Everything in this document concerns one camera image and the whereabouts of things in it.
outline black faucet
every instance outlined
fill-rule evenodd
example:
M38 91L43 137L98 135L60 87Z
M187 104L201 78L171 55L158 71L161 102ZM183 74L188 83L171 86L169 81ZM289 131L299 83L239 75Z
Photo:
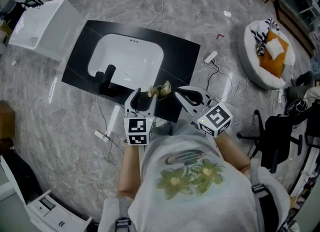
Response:
M114 65L109 65L106 68L105 73L97 72L95 74L95 78L97 78L99 81L100 81L100 78L102 78L102 80L100 81L101 83L99 84L100 95L106 95L106 96L112 95L111 94L112 90L109 88L109 84L115 71L116 71L116 67Z

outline white box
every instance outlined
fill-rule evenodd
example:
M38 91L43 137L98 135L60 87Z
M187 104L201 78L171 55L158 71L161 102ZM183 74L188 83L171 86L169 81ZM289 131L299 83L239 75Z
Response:
M28 8L21 16L9 44L34 50L61 61L76 37L83 18L68 0L53 0Z

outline black chair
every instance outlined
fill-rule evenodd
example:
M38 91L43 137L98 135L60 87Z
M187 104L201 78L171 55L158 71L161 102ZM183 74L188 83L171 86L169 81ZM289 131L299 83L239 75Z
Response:
M259 110L255 110L254 114L258 116L259 136L242 136L239 132L236 136L239 139L253 140L255 150L252 154L254 157L258 151L262 152L261 166L270 169L274 174L277 165L288 159L290 151L290 142L298 145L298 156L302 152L303 136L299 135L299 139L291 136L293 126L300 124L307 118L307 115L301 116L270 116L265 122L265 129L261 119Z
M320 130L319 130L319 121L320 121L320 99L316 99L311 108L310 114L308 116L308 122L305 129L305 142L309 147L314 147L320 149L320 145L315 145L314 140L317 139L319 142L320 139Z

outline black countertop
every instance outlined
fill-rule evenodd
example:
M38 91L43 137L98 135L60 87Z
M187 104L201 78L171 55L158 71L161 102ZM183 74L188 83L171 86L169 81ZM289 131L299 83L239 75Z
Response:
M132 89L111 83L109 85L116 94L99 94L99 85L96 77L88 73L88 64L99 40L107 34L118 34L141 39L158 44L163 50L163 61L157 74L154 87L163 85L166 81L171 84L172 91L179 86L190 83L191 75L197 61L200 45L194 42L142 27L129 26L120 23L88 20L80 33L66 65L62 82L100 95L119 104L124 104ZM138 110L146 110L151 98L142 92L138 102ZM181 105L174 94L158 100L155 116L177 122Z

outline strap buckle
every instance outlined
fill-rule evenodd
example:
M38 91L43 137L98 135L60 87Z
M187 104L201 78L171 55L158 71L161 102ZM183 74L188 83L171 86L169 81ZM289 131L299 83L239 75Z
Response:
M253 185L252 187L252 192L258 197L258 198L263 198L269 195L269 191L265 187L265 185L262 184L257 184Z
M127 218L127 217L119 218L115 222L115 231L120 230L120 229L127 229L127 231L129 232L130 225L131 225L130 218Z

